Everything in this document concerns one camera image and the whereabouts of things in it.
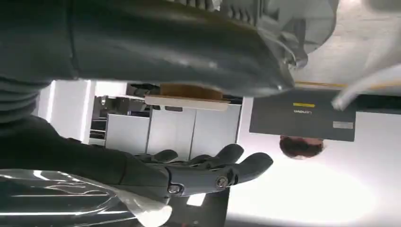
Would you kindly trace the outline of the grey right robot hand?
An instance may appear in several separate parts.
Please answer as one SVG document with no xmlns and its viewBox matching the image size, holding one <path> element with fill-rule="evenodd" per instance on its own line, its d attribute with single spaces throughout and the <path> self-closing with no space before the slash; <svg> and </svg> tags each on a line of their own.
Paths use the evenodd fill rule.
<svg viewBox="0 0 401 227">
<path fill-rule="evenodd" d="M 254 27 L 166 0 L 3 0 L 0 3 L 0 167 L 61 171 L 151 198 L 224 190 L 258 178 L 265 153 L 237 163 L 230 145 L 204 163 L 170 164 L 60 136 L 34 116 L 54 80 L 198 85 L 235 96 L 293 87 Z"/>
</svg>

